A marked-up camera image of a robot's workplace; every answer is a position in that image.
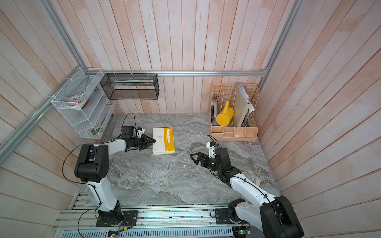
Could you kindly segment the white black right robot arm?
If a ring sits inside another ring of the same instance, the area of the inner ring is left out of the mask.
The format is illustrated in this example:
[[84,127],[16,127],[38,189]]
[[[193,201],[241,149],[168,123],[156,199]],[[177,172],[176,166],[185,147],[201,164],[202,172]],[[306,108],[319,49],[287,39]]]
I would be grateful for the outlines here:
[[250,181],[241,170],[231,164],[226,148],[210,149],[190,155],[196,165],[240,193],[243,198],[228,204],[226,209],[215,209],[217,224],[247,224],[263,232],[266,238],[302,238],[303,228],[285,196],[275,196]]

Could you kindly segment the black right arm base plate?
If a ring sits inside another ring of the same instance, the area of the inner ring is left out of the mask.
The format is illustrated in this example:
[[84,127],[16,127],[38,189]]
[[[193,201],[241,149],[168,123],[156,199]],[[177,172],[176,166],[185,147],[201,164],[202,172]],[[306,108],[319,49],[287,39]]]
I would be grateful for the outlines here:
[[218,225],[231,225],[231,224],[247,224],[253,223],[257,220],[255,216],[244,216],[243,219],[239,218],[237,213],[232,208],[217,208],[214,209],[215,222]]

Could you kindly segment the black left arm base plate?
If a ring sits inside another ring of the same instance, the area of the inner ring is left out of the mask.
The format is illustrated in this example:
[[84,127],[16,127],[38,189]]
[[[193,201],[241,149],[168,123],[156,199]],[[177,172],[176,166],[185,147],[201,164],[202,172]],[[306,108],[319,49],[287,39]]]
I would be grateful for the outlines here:
[[121,212],[103,212],[98,211],[99,218],[96,227],[134,227],[137,223],[137,210],[122,210]]

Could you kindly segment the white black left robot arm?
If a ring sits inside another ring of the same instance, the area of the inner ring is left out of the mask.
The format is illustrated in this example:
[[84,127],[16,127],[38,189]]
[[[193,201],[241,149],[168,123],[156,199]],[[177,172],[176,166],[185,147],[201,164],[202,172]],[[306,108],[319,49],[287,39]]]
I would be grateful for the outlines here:
[[121,223],[123,212],[107,178],[109,156],[129,150],[144,150],[152,146],[156,140],[144,132],[142,128],[123,126],[116,139],[102,144],[86,144],[80,150],[74,175],[90,188],[96,198],[99,219],[113,226]]

